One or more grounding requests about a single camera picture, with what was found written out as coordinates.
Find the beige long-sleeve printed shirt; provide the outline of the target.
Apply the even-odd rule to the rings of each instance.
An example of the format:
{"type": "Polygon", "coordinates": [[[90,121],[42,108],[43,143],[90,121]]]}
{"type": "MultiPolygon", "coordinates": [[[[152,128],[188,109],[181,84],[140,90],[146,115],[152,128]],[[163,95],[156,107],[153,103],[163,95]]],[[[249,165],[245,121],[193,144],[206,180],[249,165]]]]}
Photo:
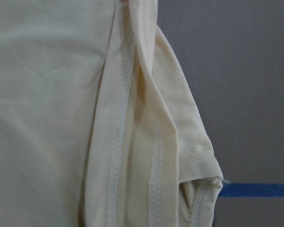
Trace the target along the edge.
{"type": "Polygon", "coordinates": [[[0,0],[0,227],[210,227],[222,189],[156,0],[0,0]]]}

